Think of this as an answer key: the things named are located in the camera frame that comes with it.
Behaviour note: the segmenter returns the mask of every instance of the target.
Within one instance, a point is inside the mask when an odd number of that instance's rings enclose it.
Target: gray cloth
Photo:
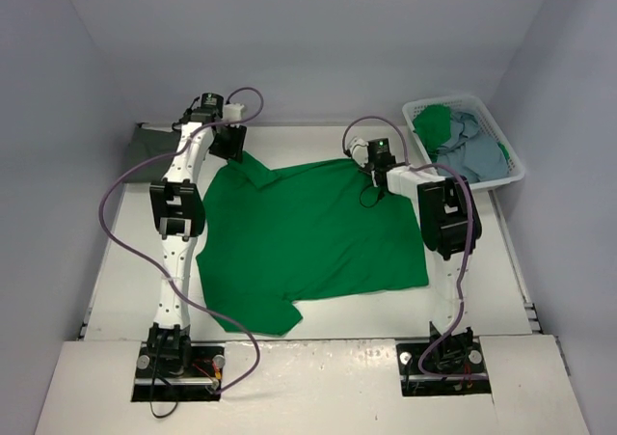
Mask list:
[[[124,156],[123,169],[129,170],[156,155],[174,152],[180,141],[180,133],[172,131],[155,131],[135,126],[133,137]],[[139,170],[124,182],[151,182],[163,177],[172,165],[172,159],[161,160]]]
[[[480,131],[474,115],[452,112],[450,132],[450,139],[438,147],[437,163],[453,168],[469,183],[508,176],[508,162],[498,142]],[[450,177],[450,173],[444,170],[438,173]]]

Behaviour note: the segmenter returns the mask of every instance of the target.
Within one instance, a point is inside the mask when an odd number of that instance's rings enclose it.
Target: white wall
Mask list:
[[[134,116],[245,84],[262,122],[349,121],[457,91],[489,99],[543,0],[72,0]]]
[[[0,0],[0,431],[33,433],[104,249],[131,124],[69,0]]]
[[[616,0],[547,0],[490,108],[528,173],[499,193],[594,434],[617,431]]]

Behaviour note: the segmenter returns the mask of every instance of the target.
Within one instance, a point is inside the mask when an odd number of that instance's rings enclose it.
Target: pile of clothes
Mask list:
[[[507,149],[481,131],[473,114],[429,105],[414,119],[414,128],[431,160],[453,168],[469,183],[508,176]],[[450,176],[441,169],[438,173]]]

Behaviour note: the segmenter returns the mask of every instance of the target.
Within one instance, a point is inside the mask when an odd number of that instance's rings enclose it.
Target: gray wall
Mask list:
[[[527,168],[499,193],[594,434],[617,431],[616,0],[547,0],[490,108]]]
[[[69,0],[0,0],[0,421],[33,433],[104,249],[130,121]]]
[[[251,84],[261,121],[325,122],[402,121],[404,102],[451,92],[488,100],[543,0],[72,1],[139,120]]]

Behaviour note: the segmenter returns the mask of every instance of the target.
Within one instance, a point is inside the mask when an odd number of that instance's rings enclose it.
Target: white plastic basket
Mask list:
[[[510,174],[508,177],[476,182],[469,186],[472,191],[490,191],[491,189],[496,189],[504,184],[509,184],[510,182],[523,179],[524,166],[521,163],[521,160],[514,152],[514,149],[512,149],[512,146],[510,146],[510,143],[499,126],[497,126],[497,123],[489,112],[489,109],[487,109],[484,102],[482,102],[475,95],[448,95],[444,97],[432,97],[429,99],[408,102],[403,106],[403,115],[405,116],[407,125],[412,131],[412,138],[416,141],[416,144],[426,163],[431,163],[431,159],[429,158],[422,141],[420,141],[420,138],[417,136],[416,129],[414,128],[414,119],[422,110],[424,110],[425,107],[434,104],[446,105],[453,110],[463,110],[473,114],[478,120],[481,130],[502,143],[510,154],[510,159],[508,160],[508,170]]]

